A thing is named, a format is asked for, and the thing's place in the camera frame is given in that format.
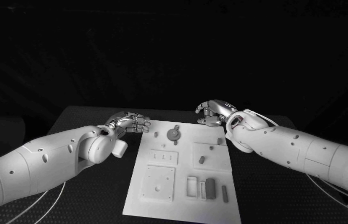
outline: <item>table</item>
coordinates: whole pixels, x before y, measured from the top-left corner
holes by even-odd
[[[194,111],[69,106],[49,131],[53,134],[86,125],[100,125],[119,111],[135,112],[152,120],[197,123],[203,117]],[[295,128],[285,116],[266,115],[280,126]],[[122,137],[128,143],[124,157],[112,155],[85,169],[66,182],[60,199],[40,223],[188,223],[122,215],[141,133]],[[243,153],[227,141],[233,180],[241,223],[346,223],[348,209],[318,189],[306,175],[262,158]],[[60,193],[52,189],[36,206],[13,223],[34,223],[46,213]],[[0,207],[0,223],[6,223],[30,206],[42,193]]]

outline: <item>robotic arm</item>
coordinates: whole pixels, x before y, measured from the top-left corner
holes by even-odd
[[[40,137],[0,157],[0,206],[39,194],[103,162],[122,157],[126,132],[148,132],[149,117],[119,112],[100,126],[85,126]]]
[[[204,118],[198,123],[217,127],[226,122],[226,138],[239,150],[254,151],[279,165],[348,190],[348,146],[276,124],[269,127],[257,113],[249,109],[237,111],[224,101],[201,103],[195,113],[201,109]]]

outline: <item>black background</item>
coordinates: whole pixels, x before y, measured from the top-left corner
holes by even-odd
[[[346,0],[3,0],[0,110],[26,138],[69,105],[211,99],[345,143]]]

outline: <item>white cable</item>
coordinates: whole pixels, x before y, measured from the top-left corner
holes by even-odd
[[[256,112],[253,112],[256,115],[259,115],[260,117],[263,117],[274,126],[279,126],[270,119],[267,119],[264,116],[262,116],[260,114],[257,114]],[[339,189],[336,189],[325,180],[322,180],[323,183],[326,185],[329,185],[336,191],[339,191],[344,195],[348,196],[348,194],[345,194]],[[339,200],[336,200],[329,194],[328,192],[319,187],[319,189],[323,191],[323,193],[332,198],[333,201],[336,201],[345,208],[348,208],[346,205],[344,205]]]
[[[54,201],[53,205],[50,206],[50,208],[49,208],[46,214],[49,213],[50,209],[53,208],[53,206],[54,206],[54,204],[56,204],[56,202],[57,202],[57,200],[59,200],[59,198],[60,198],[62,192],[63,192],[63,188],[62,188],[62,190],[60,190],[60,194],[59,194],[59,196],[57,196],[57,198],[56,198],[56,201]]]
[[[36,202],[27,207],[27,209],[6,223],[6,224],[10,224],[26,212],[27,212],[27,210],[34,206],[34,204],[39,202],[39,200],[42,199],[42,197],[46,195],[46,193],[47,193],[47,191],[43,193],[43,195],[40,196],[40,198],[36,200]],[[59,198],[60,198],[60,194],[59,194],[59,196],[57,196],[57,198],[56,198],[56,201],[54,201],[54,203],[53,203],[53,205],[52,205],[52,207],[49,208],[49,210],[47,210],[47,212],[46,212],[46,214],[49,213],[49,211],[50,211],[50,209],[53,208],[53,206],[54,206],[54,204],[56,204],[56,202],[57,202],[57,200],[59,200]]]
[[[27,207],[27,209],[6,223],[10,224],[26,212],[27,210],[34,206],[34,204],[39,202],[39,200],[42,199],[42,197],[46,195],[47,191],[43,193],[43,195],[40,196],[40,198],[36,200],[36,202]]]

